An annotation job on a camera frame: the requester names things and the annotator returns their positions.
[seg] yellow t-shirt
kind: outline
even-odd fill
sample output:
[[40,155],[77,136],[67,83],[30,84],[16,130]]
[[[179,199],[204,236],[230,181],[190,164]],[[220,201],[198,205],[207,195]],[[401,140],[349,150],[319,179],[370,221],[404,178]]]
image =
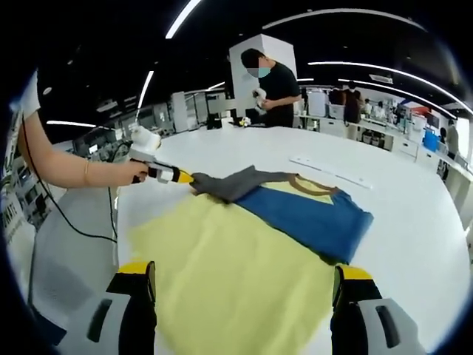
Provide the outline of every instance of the yellow t-shirt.
[[129,241],[137,260],[156,263],[158,328],[176,355],[298,354],[330,310],[334,267],[208,195]]

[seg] person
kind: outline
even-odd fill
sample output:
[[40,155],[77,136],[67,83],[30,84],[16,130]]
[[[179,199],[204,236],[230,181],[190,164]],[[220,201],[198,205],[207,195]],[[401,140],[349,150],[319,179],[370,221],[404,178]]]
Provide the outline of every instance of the person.
[[292,127],[294,103],[302,99],[292,70],[254,48],[244,51],[241,60],[266,92],[266,99],[262,102],[262,108],[267,111],[263,117],[265,125]]
[[445,127],[440,128],[440,142],[446,144],[446,129]]
[[449,148],[449,157],[454,160],[458,154],[458,131],[452,119],[449,120],[449,127],[446,130],[446,145]]
[[40,108],[37,72],[27,82],[18,100],[10,102],[11,123],[7,132],[1,174],[1,218],[12,269],[24,297],[27,296],[35,229],[21,210],[13,190],[11,174],[16,147],[32,172],[45,183],[61,188],[125,186],[135,176],[143,181],[148,167],[144,163],[89,162],[78,156],[59,152],[52,144],[38,116]]
[[370,104],[369,98],[366,98],[364,100],[364,113],[367,115],[369,118],[371,116],[371,111],[372,111],[372,106]]
[[344,106],[343,121],[347,126],[347,138],[356,141],[358,127],[353,125],[360,122],[361,106],[363,99],[361,93],[356,90],[356,85],[353,81],[348,83],[348,89],[344,90]]
[[386,119],[386,111],[383,108],[383,101],[379,101],[378,106],[375,106],[372,117],[378,121],[384,121]]

